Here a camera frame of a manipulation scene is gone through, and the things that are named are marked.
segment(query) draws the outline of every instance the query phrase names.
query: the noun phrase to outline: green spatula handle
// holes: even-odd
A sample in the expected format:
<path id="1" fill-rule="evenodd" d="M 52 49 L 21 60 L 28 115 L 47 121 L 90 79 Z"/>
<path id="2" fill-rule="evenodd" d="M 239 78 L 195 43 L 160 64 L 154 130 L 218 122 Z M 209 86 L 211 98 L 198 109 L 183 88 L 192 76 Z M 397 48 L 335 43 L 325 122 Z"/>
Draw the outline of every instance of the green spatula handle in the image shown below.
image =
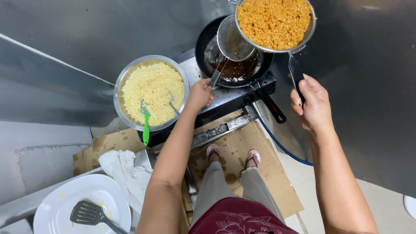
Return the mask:
<path id="1" fill-rule="evenodd" d="M 143 143 L 146 146 L 149 143 L 149 114 L 144 114 Z"/>

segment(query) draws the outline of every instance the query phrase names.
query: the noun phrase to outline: maroon shirt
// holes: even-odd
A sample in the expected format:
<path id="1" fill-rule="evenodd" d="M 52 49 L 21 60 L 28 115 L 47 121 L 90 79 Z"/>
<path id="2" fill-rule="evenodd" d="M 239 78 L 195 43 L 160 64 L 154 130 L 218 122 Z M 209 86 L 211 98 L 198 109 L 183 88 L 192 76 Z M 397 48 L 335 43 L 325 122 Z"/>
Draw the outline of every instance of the maroon shirt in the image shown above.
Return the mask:
<path id="1" fill-rule="evenodd" d="M 298 234 L 283 224 L 266 206 L 239 197 L 226 197 L 205 212 L 188 234 Z"/>

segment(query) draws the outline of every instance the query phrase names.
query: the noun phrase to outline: pale yellow grains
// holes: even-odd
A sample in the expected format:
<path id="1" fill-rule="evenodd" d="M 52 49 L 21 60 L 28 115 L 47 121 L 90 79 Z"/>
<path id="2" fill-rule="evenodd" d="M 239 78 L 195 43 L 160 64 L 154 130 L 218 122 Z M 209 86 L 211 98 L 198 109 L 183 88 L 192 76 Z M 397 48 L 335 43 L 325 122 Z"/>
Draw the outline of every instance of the pale yellow grains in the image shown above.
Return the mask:
<path id="1" fill-rule="evenodd" d="M 140 101 L 144 100 L 150 113 L 149 126 L 154 127 L 175 116 L 175 111 L 169 105 L 169 91 L 175 99 L 173 106 L 179 110 L 185 95 L 185 86 L 181 75 L 161 62 L 134 70 L 122 91 L 127 113 L 144 124 L 144 115 L 140 112 Z"/>
<path id="2" fill-rule="evenodd" d="M 291 49 L 310 22 L 306 0 L 246 0 L 237 7 L 241 31 L 254 43 L 274 50 Z"/>

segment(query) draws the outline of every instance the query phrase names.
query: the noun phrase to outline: gas stove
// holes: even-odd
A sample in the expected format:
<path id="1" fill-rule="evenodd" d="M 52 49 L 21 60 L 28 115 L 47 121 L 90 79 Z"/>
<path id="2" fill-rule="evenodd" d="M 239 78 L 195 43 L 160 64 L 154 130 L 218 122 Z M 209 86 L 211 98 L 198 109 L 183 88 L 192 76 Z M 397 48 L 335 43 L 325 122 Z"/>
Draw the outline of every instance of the gas stove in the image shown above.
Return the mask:
<path id="1" fill-rule="evenodd" d="M 198 68 L 198 64 L 195 59 L 195 50 L 183 52 L 182 54 L 172 58 L 177 62 L 182 69 L 185 71 L 189 81 L 189 87 L 195 82 L 206 78 Z M 261 79 L 253 84 L 254 88 L 258 88 L 259 85 L 270 95 L 275 92 L 276 79 L 273 77 L 271 71 L 267 71 Z M 245 107 L 260 99 L 255 93 L 254 89 L 250 86 L 240 88 L 225 88 L 221 86 L 215 86 L 211 92 L 214 96 L 214 101 L 209 107 L 204 107 L 199 112 L 195 121 L 195 128 L 200 127 L 204 124 L 210 123 L 222 116 L 225 116 L 231 112 Z M 148 147 L 154 147 L 158 144 L 165 142 L 173 127 L 176 123 L 171 126 L 162 129 L 160 131 L 150 132 L 150 140 Z M 143 132 L 138 131 L 140 138 L 143 136 Z"/>

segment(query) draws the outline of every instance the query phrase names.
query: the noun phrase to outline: person's hand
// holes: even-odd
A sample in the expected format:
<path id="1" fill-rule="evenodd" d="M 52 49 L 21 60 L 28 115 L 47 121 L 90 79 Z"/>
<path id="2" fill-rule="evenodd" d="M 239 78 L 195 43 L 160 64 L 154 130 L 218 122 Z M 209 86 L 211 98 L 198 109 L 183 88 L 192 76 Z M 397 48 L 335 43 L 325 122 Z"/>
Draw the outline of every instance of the person's hand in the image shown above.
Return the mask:
<path id="1" fill-rule="evenodd" d="M 303 75 L 305 80 L 299 82 L 299 91 L 305 97 L 303 108 L 295 89 L 290 93 L 293 110 L 300 116 L 305 130 L 319 133 L 333 128 L 331 106 L 327 90 L 314 78 Z"/>
<path id="2" fill-rule="evenodd" d="M 186 101 L 186 105 L 193 110 L 199 111 L 202 107 L 209 106 L 214 100 L 214 96 L 211 95 L 211 87 L 206 87 L 211 79 L 202 79 L 192 85 L 189 90 L 189 97 Z"/>

